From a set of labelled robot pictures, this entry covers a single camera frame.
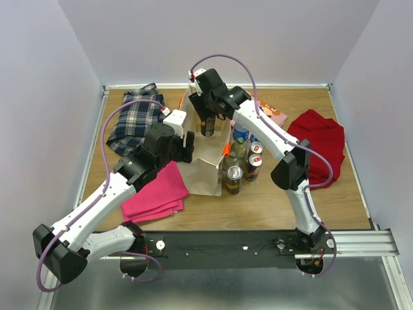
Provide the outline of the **beige canvas bag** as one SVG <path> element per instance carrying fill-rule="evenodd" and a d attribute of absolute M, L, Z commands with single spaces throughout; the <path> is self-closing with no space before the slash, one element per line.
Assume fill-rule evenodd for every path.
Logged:
<path fill-rule="evenodd" d="M 195 92 L 195 87 L 189 85 L 179 108 L 186 112 L 183 132 L 191 131 L 195 134 L 192 162 L 178 163 L 177 167 L 190 194 L 220 196 L 221 162 L 223 151 L 230 141 L 230 120 L 217 119 L 214 134 L 204 137 L 201 134 L 201 120 L 189 100 L 189 95 Z"/>

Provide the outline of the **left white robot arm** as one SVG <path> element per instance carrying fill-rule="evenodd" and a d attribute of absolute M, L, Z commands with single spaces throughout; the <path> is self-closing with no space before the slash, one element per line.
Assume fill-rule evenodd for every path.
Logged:
<path fill-rule="evenodd" d="M 171 161 L 190 163 L 194 139 L 191 131 L 180 136 L 170 125 L 154 125 L 144 143 L 123 156 L 106 175 L 101 189 L 53 226 L 41 224 L 34 229 L 34 249 L 39 260 L 36 275 L 46 266 L 60 284 L 75 280 L 85 270 L 88 258 L 100 250 L 100 246 L 86 242 L 98 224 L 112 209 L 154 181 Z"/>

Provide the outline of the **blue cap bottle on table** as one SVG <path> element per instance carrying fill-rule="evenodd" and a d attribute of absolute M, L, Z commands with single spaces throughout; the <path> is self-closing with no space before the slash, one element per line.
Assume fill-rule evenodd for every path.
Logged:
<path fill-rule="evenodd" d="M 239 138 L 247 141 L 249 138 L 249 131 L 239 123 L 235 123 L 233 126 L 232 138 L 234 141 L 237 141 Z"/>

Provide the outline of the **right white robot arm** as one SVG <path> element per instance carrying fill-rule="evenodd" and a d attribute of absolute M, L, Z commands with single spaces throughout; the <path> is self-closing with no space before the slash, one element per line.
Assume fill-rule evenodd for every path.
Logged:
<path fill-rule="evenodd" d="M 228 88 L 216 70 L 201 69 L 188 75 L 195 88 L 189 100 L 200 118 L 203 136 L 213 135 L 217 118 L 231 119 L 255 135 L 275 157 L 277 165 L 270 175 L 291 203 L 296 219 L 295 245 L 304 253 L 313 252 L 327 230 L 309 191 L 310 143 L 298 141 L 271 121 L 243 88 Z"/>

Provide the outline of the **magenta folded cloth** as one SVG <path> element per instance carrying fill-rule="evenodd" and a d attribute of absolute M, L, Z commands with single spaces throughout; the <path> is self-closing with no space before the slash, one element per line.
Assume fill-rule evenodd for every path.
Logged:
<path fill-rule="evenodd" d="M 188 195 L 177 164 L 172 161 L 154 181 L 121 204 L 121 213 L 125 222 L 157 220 L 183 210 L 183 200 Z"/>

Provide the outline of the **pink printed t-shirt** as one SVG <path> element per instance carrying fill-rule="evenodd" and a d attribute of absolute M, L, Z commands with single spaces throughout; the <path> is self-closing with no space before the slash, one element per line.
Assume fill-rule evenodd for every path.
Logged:
<path fill-rule="evenodd" d="M 251 100 L 253 102 L 257 101 L 259 109 L 262 110 L 275 124 L 280 127 L 285 124 L 288 118 L 286 114 L 274 108 L 272 105 L 262 102 L 260 99 L 255 99 L 254 96 L 251 96 Z"/>

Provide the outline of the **plaid navy shirt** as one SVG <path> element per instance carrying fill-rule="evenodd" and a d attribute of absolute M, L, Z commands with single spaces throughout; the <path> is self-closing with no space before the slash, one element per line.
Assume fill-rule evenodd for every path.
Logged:
<path fill-rule="evenodd" d="M 120 156 L 132 153 L 144 142 L 145 134 L 152 125 L 161 123 L 165 118 L 160 109 L 160 106 L 165 104 L 165 99 L 155 83 L 126 91 L 123 103 L 138 99 L 150 99 L 158 102 L 159 105 L 139 102 L 120 111 L 119 118 L 106 142 L 108 147 Z"/>

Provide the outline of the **red top can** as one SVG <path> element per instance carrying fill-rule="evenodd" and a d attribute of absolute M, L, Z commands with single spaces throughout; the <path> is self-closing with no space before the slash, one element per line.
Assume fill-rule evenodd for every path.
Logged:
<path fill-rule="evenodd" d="M 248 181 L 255 181 L 262 164 L 262 157 L 259 154 L 252 154 L 247 160 L 245 178 Z"/>
<path fill-rule="evenodd" d="M 248 148 L 248 157 L 252 155 L 262 155 L 264 146 L 260 141 L 253 141 Z"/>

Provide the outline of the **aluminium frame rail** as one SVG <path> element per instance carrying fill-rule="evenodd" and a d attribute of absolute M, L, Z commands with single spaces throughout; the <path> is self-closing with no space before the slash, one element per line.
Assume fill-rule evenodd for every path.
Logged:
<path fill-rule="evenodd" d="M 336 258 L 397 256 L 391 231 L 333 231 Z"/>

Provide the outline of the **blue cap bottle from bag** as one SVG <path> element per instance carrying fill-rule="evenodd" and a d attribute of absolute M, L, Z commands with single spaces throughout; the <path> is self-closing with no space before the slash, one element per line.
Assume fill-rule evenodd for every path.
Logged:
<path fill-rule="evenodd" d="M 250 142 L 253 143 L 253 142 L 256 142 L 256 141 L 259 141 L 259 140 L 257 139 L 257 137 L 255 135 L 252 134 L 250 136 Z"/>

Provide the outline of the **green cap glass bottle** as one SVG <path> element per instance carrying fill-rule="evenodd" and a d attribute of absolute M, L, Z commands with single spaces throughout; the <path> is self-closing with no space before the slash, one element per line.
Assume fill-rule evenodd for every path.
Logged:
<path fill-rule="evenodd" d="M 239 164 L 242 165 L 247 156 L 247 146 L 245 140 L 242 137 L 238 137 L 238 139 L 231 145 L 231 151 L 236 154 Z"/>
<path fill-rule="evenodd" d="M 239 166 L 239 160 L 237 158 L 237 154 L 234 151 L 231 151 L 230 154 L 227 154 L 223 158 L 222 174 L 224 180 L 227 179 L 228 169 L 233 166 Z"/>

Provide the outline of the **red cloth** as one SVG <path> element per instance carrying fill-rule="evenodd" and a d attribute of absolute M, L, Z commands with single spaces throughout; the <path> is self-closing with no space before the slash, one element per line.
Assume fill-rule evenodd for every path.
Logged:
<path fill-rule="evenodd" d="M 329 162 L 333 175 L 331 181 L 324 185 L 325 188 L 337 181 L 345 159 L 345 133 L 341 125 L 309 109 L 290 124 L 287 132 L 300 141 L 308 140 L 312 149 Z"/>

